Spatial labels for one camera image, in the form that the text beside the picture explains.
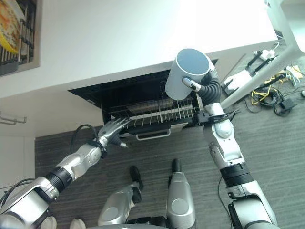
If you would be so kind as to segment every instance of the dish rack tines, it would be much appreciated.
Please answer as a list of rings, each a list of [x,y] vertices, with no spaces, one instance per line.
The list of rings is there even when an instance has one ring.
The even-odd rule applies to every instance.
[[[168,122],[183,121],[193,118],[198,107],[193,106],[193,98],[181,101],[173,99],[150,100],[147,102],[112,107],[109,114],[112,117],[129,117],[131,121],[126,128]]]
[[[0,45],[0,76],[12,73],[20,64],[33,61],[36,5],[33,0],[16,0],[25,20],[20,21],[18,54],[7,51]]]

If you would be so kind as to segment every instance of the black power adapter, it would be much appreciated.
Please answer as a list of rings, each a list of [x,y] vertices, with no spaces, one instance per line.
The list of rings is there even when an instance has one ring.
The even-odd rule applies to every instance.
[[[286,99],[280,102],[280,106],[284,111],[288,111],[291,110],[293,107],[295,107],[295,104],[291,99]]]

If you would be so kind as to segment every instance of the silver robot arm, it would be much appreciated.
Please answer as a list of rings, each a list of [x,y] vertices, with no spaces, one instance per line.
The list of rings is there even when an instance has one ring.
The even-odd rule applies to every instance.
[[[31,229],[40,225],[47,216],[49,204],[103,157],[108,143],[126,146],[120,141],[119,132],[128,122],[127,118],[108,122],[100,129],[98,139],[82,145],[47,175],[38,177],[10,198],[0,208],[0,228]]]
[[[220,106],[221,88],[217,72],[210,62],[209,82],[200,85],[189,78],[183,83],[202,98],[205,111],[210,117],[225,116]],[[259,184],[250,174],[243,154],[234,137],[234,127],[228,118],[220,119],[204,127],[210,154],[226,183],[230,198],[229,211],[235,228],[278,228],[275,214]]]

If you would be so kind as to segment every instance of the white countertop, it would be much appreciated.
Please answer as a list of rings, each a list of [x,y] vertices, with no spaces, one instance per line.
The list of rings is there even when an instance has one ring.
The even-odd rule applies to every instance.
[[[0,98],[169,69],[180,49],[213,53],[276,39],[263,0],[43,0],[41,66],[0,77]]]

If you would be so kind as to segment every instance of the dishwasher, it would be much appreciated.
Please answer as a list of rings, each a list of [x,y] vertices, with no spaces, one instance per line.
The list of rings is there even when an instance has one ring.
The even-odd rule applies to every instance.
[[[165,83],[169,71],[70,92],[102,109],[104,123],[117,117],[130,118],[131,121],[121,132],[122,136],[133,135],[140,141],[166,137],[183,128],[199,125],[198,114],[203,114],[201,98],[195,92],[180,101],[167,96]]]

